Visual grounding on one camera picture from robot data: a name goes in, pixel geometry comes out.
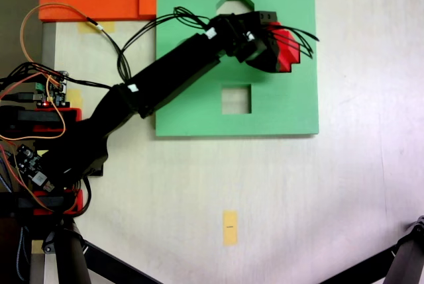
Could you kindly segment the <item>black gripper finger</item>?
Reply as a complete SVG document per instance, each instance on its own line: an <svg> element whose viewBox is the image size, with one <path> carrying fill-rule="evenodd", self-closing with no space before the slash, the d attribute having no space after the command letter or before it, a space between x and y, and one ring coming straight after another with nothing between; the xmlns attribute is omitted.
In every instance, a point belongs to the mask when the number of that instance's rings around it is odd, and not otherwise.
<svg viewBox="0 0 424 284"><path fill-rule="evenodd" d="M255 52L246 64L260 71L280 73L280 48L275 38L265 38L260 44L261 52Z"/></svg>

